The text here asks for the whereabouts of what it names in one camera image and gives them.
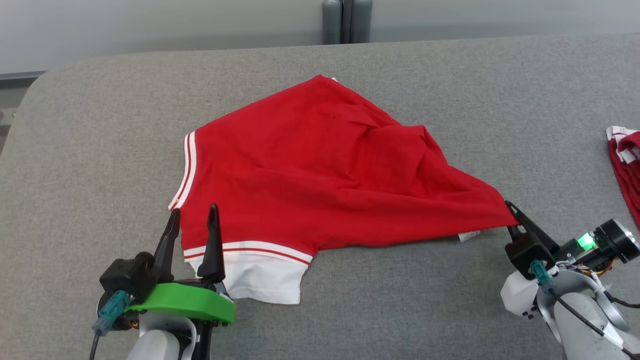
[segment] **gray table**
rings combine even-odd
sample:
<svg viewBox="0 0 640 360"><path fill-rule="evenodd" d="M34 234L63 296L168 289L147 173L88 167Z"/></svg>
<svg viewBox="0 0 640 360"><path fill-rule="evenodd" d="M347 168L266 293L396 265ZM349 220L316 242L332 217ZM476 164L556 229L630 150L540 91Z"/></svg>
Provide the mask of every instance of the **gray table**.
<svg viewBox="0 0 640 360"><path fill-rule="evenodd" d="M85 359L115 258L153 250L182 179L182 137L316 74L404 124L565 241L615 217L637 233L605 129L640 127L640 37L523 37L83 61L27 93L0 157L3 359ZM505 229L473 240L321 252L298 306L237 303L214 359L559 359L540 317L504 310ZM191 271L178 251L174 273ZM604 278L640 300L640 261ZM624 311L632 326L640 312ZM101 341L123 359L134 331Z"/></svg>

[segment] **red stripe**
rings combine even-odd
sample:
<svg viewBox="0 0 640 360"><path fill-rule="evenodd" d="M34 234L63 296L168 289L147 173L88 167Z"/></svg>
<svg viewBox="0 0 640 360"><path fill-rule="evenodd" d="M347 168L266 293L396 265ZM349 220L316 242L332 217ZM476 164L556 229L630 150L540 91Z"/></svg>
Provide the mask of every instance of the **red stripe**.
<svg viewBox="0 0 640 360"><path fill-rule="evenodd" d="M269 252L271 254L276 254L276 255L280 255L280 256L286 256L287 258L291 258L291 259L299 261L299 262L301 262L303 264L309 265L308 261L302 260L300 258L296 258L293 255L285 254L283 252L274 251L274 250L260 249L260 248L257 248L257 247L234 247L232 249L225 249L224 251L225 252L226 251L262 251L262 252ZM201 254L194 254L194 255L185 256L184 259L187 260L187 259L195 258L195 257L198 257L198 256L202 256L202 255L204 255L204 252L201 253Z"/></svg>
<svg viewBox="0 0 640 360"><path fill-rule="evenodd" d="M191 136L191 134L187 135L187 159L188 159L188 164L187 165L187 177L184 178L184 184L182 185L182 189L180 189L180 195L178 195L177 198L175 198L175 202L171 205L171 211L173 211L173 209L175 209L175 206L178 204L178 201L180 201L180 197L182 196L182 193L184 193L184 189L187 188L187 183L189 182L189 174L191 173L191 141L189 139L189 137Z"/></svg>

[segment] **white panel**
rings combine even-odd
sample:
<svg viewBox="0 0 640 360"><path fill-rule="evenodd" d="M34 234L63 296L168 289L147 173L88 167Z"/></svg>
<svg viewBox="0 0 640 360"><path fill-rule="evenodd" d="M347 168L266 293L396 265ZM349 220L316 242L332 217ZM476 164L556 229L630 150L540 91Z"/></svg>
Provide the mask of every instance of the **white panel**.
<svg viewBox="0 0 640 360"><path fill-rule="evenodd" d="M637 0L374 0L371 41L640 31Z"/></svg>
<svg viewBox="0 0 640 360"><path fill-rule="evenodd" d="M138 51L312 45L321 0L0 0L0 74Z"/></svg>

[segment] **glowing green led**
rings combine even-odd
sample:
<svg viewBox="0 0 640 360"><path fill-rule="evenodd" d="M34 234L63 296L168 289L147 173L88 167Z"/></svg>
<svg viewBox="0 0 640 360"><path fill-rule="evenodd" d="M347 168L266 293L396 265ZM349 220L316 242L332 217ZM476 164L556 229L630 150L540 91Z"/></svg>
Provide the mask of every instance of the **glowing green led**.
<svg viewBox="0 0 640 360"><path fill-rule="evenodd" d="M596 241L591 237L591 235L584 234L578 240L578 245L580 245L584 250L593 249L596 246Z"/></svg>

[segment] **red and white folded cloth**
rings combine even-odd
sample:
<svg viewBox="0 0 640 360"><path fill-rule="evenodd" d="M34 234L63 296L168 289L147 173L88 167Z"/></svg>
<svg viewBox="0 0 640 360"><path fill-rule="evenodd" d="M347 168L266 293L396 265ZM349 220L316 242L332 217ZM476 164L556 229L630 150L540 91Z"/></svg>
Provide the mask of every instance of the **red and white folded cloth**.
<svg viewBox="0 0 640 360"><path fill-rule="evenodd" d="M609 155L622 196L640 226L640 131L622 126L607 128Z"/></svg>
<svg viewBox="0 0 640 360"><path fill-rule="evenodd" d="M424 126L402 126L324 76L193 131L184 154L169 208L180 208L185 261L202 263L216 203L234 298L299 303L319 250L517 224L500 193L450 166Z"/></svg>

